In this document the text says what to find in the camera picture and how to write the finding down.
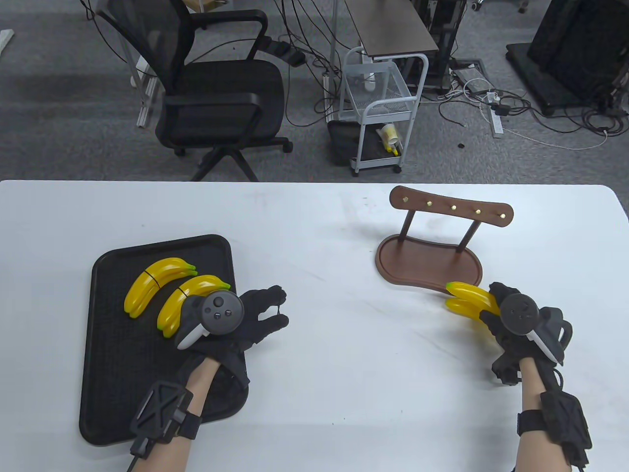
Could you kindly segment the person's right hand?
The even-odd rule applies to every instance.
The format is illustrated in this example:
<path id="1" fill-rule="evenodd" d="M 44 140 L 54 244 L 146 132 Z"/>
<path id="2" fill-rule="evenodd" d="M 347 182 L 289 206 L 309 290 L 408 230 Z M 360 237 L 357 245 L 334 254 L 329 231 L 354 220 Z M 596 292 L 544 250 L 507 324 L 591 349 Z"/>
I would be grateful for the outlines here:
<path id="1" fill-rule="evenodd" d="M 519 293 L 519 290 L 500 282 L 493 282 L 489 285 L 489 293 L 494 296 L 496 303 L 501 305 L 507 296 Z M 499 315 L 484 310 L 480 312 L 479 319 L 489 328 L 490 333 L 494 335 L 496 342 L 503 348 L 508 357 L 515 362 L 532 357 L 549 361 L 553 366 L 557 365 L 557 361 L 551 360 L 533 340 L 529 340 L 526 336 L 516 335 L 505 328 Z"/>

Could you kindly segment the person's left hand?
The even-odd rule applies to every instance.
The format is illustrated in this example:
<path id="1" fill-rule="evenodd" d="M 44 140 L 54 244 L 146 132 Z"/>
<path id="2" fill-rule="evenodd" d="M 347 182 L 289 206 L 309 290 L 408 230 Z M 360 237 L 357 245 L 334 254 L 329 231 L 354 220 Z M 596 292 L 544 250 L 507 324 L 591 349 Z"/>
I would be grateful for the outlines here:
<path id="1" fill-rule="evenodd" d="M 268 289 L 250 290 L 239 299 L 243 304 L 243 319 L 233 332 L 224 335 L 210 333 L 200 335 L 187 349 L 215 360 L 227 368 L 235 371 L 234 355 L 249 350 L 259 344 L 265 337 L 285 328 L 289 318 L 280 312 L 261 320 L 260 316 L 272 306 L 280 308 L 286 301 L 286 292 L 281 286 L 271 286 Z"/>

